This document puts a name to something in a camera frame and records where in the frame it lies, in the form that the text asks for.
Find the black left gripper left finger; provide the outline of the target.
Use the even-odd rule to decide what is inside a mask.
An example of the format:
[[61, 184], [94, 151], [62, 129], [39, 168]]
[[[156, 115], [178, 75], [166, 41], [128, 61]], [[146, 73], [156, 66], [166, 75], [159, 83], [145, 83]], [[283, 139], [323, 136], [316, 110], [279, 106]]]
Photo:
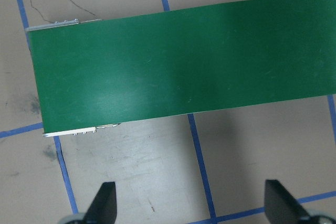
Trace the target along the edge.
[[115, 182], [102, 183], [83, 218], [83, 223], [115, 223], [117, 218], [115, 186]]

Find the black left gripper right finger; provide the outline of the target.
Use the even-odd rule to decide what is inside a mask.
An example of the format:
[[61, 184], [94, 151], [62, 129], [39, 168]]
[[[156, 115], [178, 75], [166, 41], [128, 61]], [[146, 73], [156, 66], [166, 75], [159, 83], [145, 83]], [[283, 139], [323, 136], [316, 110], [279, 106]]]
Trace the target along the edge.
[[269, 223], [309, 223], [311, 216], [276, 179], [265, 180], [264, 210]]

